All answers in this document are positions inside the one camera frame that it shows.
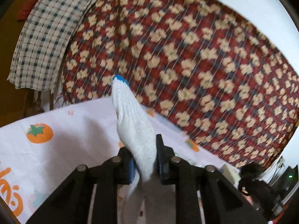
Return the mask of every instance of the red floral blanket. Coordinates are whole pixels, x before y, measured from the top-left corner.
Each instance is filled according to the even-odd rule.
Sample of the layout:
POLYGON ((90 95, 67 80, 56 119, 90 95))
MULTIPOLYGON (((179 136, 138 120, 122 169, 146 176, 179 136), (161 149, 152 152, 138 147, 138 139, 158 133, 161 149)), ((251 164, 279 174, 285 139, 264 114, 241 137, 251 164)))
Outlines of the red floral blanket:
POLYGON ((298 75, 216 0, 98 0, 70 43, 64 99, 107 96, 117 74, 141 104, 236 167, 269 166, 297 120, 298 75))

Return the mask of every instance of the floral fabric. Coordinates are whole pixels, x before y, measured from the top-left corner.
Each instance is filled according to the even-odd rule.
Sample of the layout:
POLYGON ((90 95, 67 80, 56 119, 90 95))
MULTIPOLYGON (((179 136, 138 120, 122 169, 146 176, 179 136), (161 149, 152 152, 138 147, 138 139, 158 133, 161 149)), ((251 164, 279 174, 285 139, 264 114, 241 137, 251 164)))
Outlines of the floral fabric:
POLYGON ((70 43, 64 99, 107 96, 117 74, 141 104, 236 167, 269 166, 297 120, 298 75, 216 0, 98 0, 70 43))

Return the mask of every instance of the wooden floor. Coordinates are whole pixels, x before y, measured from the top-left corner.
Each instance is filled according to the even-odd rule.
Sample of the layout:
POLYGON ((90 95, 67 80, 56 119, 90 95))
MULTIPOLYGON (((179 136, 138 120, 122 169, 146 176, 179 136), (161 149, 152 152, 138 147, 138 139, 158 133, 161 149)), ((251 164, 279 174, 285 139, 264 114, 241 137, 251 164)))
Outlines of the wooden floor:
POLYGON ((7 81, 13 52, 24 23, 16 21, 16 15, 27 0, 14 0, 0 20, 0 127, 22 116, 24 90, 16 90, 7 81))

